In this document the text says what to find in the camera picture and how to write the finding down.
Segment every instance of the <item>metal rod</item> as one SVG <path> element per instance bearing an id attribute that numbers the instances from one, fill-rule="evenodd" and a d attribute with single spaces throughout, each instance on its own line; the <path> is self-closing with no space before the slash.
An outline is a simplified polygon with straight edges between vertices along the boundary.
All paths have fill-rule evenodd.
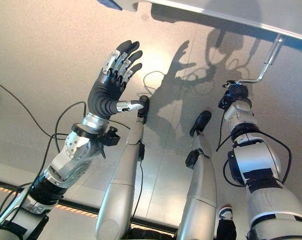
<path id="1" fill-rule="evenodd" d="M 269 51 L 269 53 L 267 54 L 267 57 L 264 61 L 264 64 L 263 64 L 263 68 L 260 72 L 260 75 L 257 79 L 240 79 L 239 81 L 237 81 L 238 83 L 250 83 L 250 84 L 256 84 L 258 82 L 260 82 L 264 76 L 264 74 L 266 73 L 266 70 L 267 68 L 270 66 L 270 65 L 273 65 L 274 63 L 274 60 L 277 56 L 277 54 L 279 53 L 280 51 L 280 48 L 281 48 L 281 45 L 284 41 L 284 38 L 285 36 L 281 35 L 281 34 L 278 34 L 276 36 L 276 39 L 274 40 L 273 42 L 273 45 Z"/>

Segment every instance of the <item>shoe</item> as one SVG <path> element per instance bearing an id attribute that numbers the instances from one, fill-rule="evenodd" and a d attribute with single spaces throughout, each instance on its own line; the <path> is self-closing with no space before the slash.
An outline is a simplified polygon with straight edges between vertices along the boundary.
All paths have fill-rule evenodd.
<path id="1" fill-rule="evenodd" d="M 231 205 L 224 205 L 219 211 L 220 220 L 233 220 Z"/>

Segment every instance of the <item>black fingertip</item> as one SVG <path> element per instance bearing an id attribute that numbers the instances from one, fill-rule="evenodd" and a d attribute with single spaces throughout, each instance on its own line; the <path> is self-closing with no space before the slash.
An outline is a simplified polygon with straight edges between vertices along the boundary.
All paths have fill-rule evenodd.
<path id="1" fill-rule="evenodd" d="M 135 52 L 133 55 L 129 57 L 129 60 L 131 61 L 131 64 L 135 62 L 137 59 L 139 59 L 143 55 L 143 52 L 141 50 Z"/>
<path id="2" fill-rule="evenodd" d="M 135 41 L 131 44 L 131 47 L 126 51 L 128 55 L 130 55 L 132 52 L 134 52 L 136 49 L 138 49 L 140 46 L 140 43 L 138 41 Z"/>
<path id="3" fill-rule="evenodd" d="M 131 68 L 131 71 L 133 72 L 132 75 L 134 73 L 136 73 L 138 70 L 140 70 L 142 68 L 142 64 L 141 63 L 138 63 L 136 65 L 134 65 L 132 68 Z"/>
<path id="4" fill-rule="evenodd" d="M 127 51 L 130 49 L 131 45 L 132 45 L 132 41 L 131 41 L 131 40 L 127 40 L 127 41 L 121 43 L 121 44 L 116 48 L 116 50 L 118 50 L 118 51 L 120 51 L 120 52 L 122 52 L 122 53 L 123 53 L 123 52 L 126 52 L 126 53 L 127 53 Z"/>

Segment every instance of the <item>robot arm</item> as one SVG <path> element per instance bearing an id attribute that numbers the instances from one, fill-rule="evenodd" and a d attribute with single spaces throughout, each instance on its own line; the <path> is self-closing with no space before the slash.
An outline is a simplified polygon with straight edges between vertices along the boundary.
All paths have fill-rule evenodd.
<path id="1" fill-rule="evenodd" d="M 245 85 L 229 81 L 219 107 L 233 141 L 228 161 L 233 179 L 245 187 L 250 240 L 302 239 L 302 205 L 280 181 L 278 156 L 257 127 Z"/>
<path id="2" fill-rule="evenodd" d="M 142 109 L 142 100 L 118 101 L 132 75 L 142 64 L 129 67 L 142 56 L 130 40 L 120 44 L 107 59 L 88 98 L 89 113 L 82 123 L 73 124 L 62 151 L 45 171 L 0 215 L 0 239 L 37 239 L 48 221 L 47 213 L 89 168 L 93 159 L 104 154 L 104 146 L 114 146 L 120 137 L 110 127 L 111 115 Z"/>

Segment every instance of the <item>orange light strip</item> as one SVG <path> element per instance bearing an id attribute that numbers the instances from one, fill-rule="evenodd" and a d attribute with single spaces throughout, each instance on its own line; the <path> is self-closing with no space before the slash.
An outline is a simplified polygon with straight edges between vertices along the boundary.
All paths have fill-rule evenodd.
<path id="1" fill-rule="evenodd" d="M 3 187 L 0 187 L 0 191 L 7 192 L 7 193 L 11 192 L 11 190 L 3 188 Z M 58 208 L 58 209 L 62 209 L 62 210 L 65 210 L 65 211 L 69 211 L 69 212 L 85 215 L 85 216 L 88 216 L 88 217 L 91 217 L 91 218 L 95 218 L 95 219 L 98 217 L 97 214 L 94 214 L 94 213 L 91 213 L 91 212 L 87 212 L 87 211 L 82 211 L 82 210 L 79 210 L 79 209 L 74 209 L 72 207 L 63 206 L 63 205 L 60 205 L 60 204 L 57 204 L 55 207 Z M 170 235 L 172 237 L 174 236 L 174 234 L 171 234 L 171 233 L 168 233 L 168 232 L 164 232 L 164 231 L 155 230 L 155 229 L 151 229 L 151 228 L 146 227 L 146 226 L 144 227 L 144 226 L 140 226 L 140 225 L 136 225 L 136 224 L 131 224 L 131 227 L 132 228 L 139 228 L 139 229 L 143 229 L 143 230 L 157 231 L 157 232 L 159 232 L 161 234 L 167 234 L 167 235 Z"/>

